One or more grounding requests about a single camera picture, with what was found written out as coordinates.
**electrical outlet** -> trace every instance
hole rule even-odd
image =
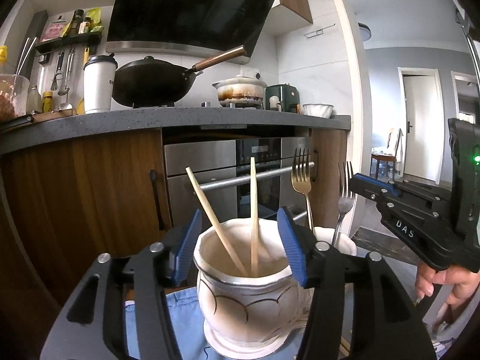
[[[251,79],[259,79],[260,69],[255,69],[254,67],[248,67],[248,66],[241,66],[240,74],[242,76],[249,77]]]

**human hand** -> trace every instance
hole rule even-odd
[[[473,273],[468,269],[453,265],[446,271],[436,272],[426,263],[421,262],[417,268],[417,280],[415,290],[420,299],[431,296],[434,292],[433,284],[453,284],[452,293],[448,296],[446,304],[450,305],[452,311],[466,307],[467,301],[471,298],[480,283],[480,273]]]

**doorway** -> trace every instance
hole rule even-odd
[[[452,71],[457,118],[468,123],[480,124],[480,96],[475,76]]]
[[[437,69],[398,68],[405,105],[404,161],[400,175],[440,183],[445,114]]]

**white door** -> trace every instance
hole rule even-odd
[[[439,181],[443,157],[443,104],[433,76],[405,76],[406,153],[409,175]]]

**upper cabinet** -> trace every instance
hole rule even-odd
[[[308,0],[275,0],[263,29],[279,36],[311,24]]]

